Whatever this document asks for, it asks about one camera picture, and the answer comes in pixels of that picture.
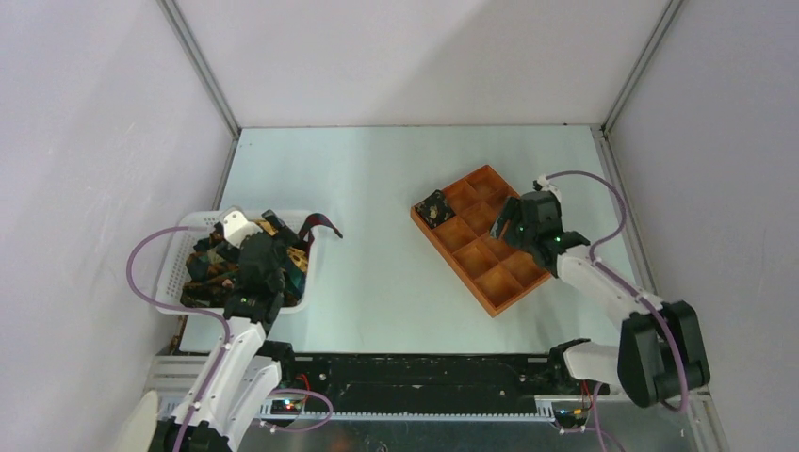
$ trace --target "orange compartment tray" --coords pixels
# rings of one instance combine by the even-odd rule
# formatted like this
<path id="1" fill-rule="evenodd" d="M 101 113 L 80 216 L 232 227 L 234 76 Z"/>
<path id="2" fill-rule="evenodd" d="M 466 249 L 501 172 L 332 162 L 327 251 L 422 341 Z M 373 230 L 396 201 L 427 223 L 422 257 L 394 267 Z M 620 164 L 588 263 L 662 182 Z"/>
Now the orange compartment tray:
<path id="1" fill-rule="evenodd" d="M 455 217 L 435 229 L 411 208 L 411 218 L 492 317 L 549 278 L 529 254 L 488 236 L 511 186 L 486 165 L 442 190 Z"/>

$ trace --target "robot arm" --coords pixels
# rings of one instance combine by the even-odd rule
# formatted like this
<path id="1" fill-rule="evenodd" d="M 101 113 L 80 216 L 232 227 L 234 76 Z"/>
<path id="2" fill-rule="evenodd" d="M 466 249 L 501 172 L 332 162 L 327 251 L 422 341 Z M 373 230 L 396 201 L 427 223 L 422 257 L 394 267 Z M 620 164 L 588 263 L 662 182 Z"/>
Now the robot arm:
<path id="1" fill-rule="evenodd" d="M 662 341 L 663 333 L 655 318 L 640 302 L 643 298 L 666 319 L 677 342 L 689 389 L 707 384 L 710 372 L 693 308 L 685 301 L 666 303 L 628 282 L 607 264 L 600 264 L 599 259 L 593 261 L 589 241 L 577 232 L 563 230 L 561 193 L 557 187 L 542 176 L 535 189 L 520 198 L 508 198 L 491 236 L 531 254 L 538 266 L 594 299 L 620 332 L 618 347 L 589 340 L 555 347 L 563 352 L 569 375 L 573 379 L 620 385 L 641 407 L 680 394 L 675 359 Z M 630 293 L 630 287 L 636 289 L 635 293 Z"/>
<path id="2" fill-rule="evenodd" d="M 291 345 L 267 341 L 283 306 L 285 244 L 238 209 L 225 212 L 221 222 L 225 240 L 240 249 L 241 281 L 224 308 L 230 337 L 220 336 L 182 403 L 170 419 L 158 422 L 150 452 L 172 452 L 176 443 L 189 452 L 238 450 L 258 407 L 282 380 L 293 380 L 281 366 L 293 359 Z"/>

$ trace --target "red wire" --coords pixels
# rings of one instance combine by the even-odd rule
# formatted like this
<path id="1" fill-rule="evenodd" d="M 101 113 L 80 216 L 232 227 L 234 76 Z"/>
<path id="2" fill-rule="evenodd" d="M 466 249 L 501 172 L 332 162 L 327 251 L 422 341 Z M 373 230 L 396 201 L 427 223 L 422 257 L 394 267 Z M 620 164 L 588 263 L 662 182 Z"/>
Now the red wire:
<path id="1" fill-rule="evenodd" d="M 311 383 L 308 382 L 308 378 L 305 376 L 305 374 L 297 374 L 297 378 L 305 382 L 306 391 L 311 390 Z M 305 398 L 302 400 L 302 403 L 305 403 L 307 401 L 308 401 L 308 395 L 305 396 Z"/>
<path id="2" fill-rule="evenodd" d="M 588 382 L 586 382 L 585 380 L 582 381 L 582 390 L 585 391 L 586 394 L 588 394 L 588 400 L 591 401 L 591 405 L 588 407 L 587 410 L 590 411 L 591 409 L 594 408 L 594 398 L 591 397 L 591 391 L 588 390 Z"/>
<path id="3" fill-rule="evenodd" d="M 582 408 L 585 410 L 585 386 L 582 384 L 579 386 L 579 401 L 582 404 Z"/>

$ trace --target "pile of fabric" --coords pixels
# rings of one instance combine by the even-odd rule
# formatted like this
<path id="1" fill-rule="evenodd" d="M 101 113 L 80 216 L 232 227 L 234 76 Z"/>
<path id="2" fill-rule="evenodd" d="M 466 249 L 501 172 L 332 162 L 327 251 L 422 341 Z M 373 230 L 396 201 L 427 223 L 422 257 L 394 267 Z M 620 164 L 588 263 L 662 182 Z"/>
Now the pile of fabric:
<path id="1" fill-rule="evenodd" d="M 298 232 L 268 210 L 254 223 L 285 250 L 282 271 L 285 279 L 284 306 L 296 306 L 305 290 L 308 273 L 308 255 L 314 243 L 311 228 L 326 226 L 342 237 L 330 220 L 322 214 L 312 214 L 305 219 Z M 224 239 L 222 225 L 217 223 L 208 236 L 194 245 L 194 252 L 186 260 L 191 278 L 183 286 L 180 302 L 190 308 L 223 308 L 236 289 L 239 249 Z"/>

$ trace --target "white plastic basket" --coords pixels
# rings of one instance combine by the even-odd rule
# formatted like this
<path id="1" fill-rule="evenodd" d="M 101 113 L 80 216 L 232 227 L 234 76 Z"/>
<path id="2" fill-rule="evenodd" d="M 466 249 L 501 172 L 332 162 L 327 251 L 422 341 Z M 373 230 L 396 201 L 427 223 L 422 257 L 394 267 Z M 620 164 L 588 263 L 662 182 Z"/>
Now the white plastic basket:
<path id="1" fill-rule="evenodd" d="M 186 215 L 178 223 L 180 226 L 203 227 L 204 231 L 181 231 L 174 234 L 170 243 L 170 248 L 167 251 L 167 258 L 164 261 L 164 268 L 158 276 L 158 286 L 155 292 L 155 299 L 162 303 L 171 304 L 174 306 L 182 306 L 180 304 L 180 296 L 183 293 L 183 284 L 191 280 L 186 270 L 186 259 L 194 252 L 194 245 L 201 238 L 208 237 L 211 228 L 214 224 L 220 221 L 220 215 L 223 211 L 209 211 L 209 212 L 194 212 Z M 311 215 L 311 212 L 304 210 L 276 210 L 274 211 L 277 216 L 283 220 L 289 228 L 294 232 L 298 232 L 305 222 L 305 219 Z M 247 219 L 255 220 L 261 218 L 262 212 L 245 211 L 244 215 Z M 315 262 L 318 259 L 319 251 L 324 244 L 324 240 L 316 240 L 314 246 L 311 247 L 308 255 L 308 273 L 305 278 L 305 290 L 302 293 L 302 298 L 297 302 L 296 306 L 281 308 L 280 314 L 294 314 L 297 313 L 308 305 L 306 299 L 309 289 L 313 290 L 314 281 L 316 280 L 317 265 Z M 164 314 L 182 314 L 175 311 L 158 308 L 158 311 Z M 222 309 L 210 309 L 221 313 Z"/>

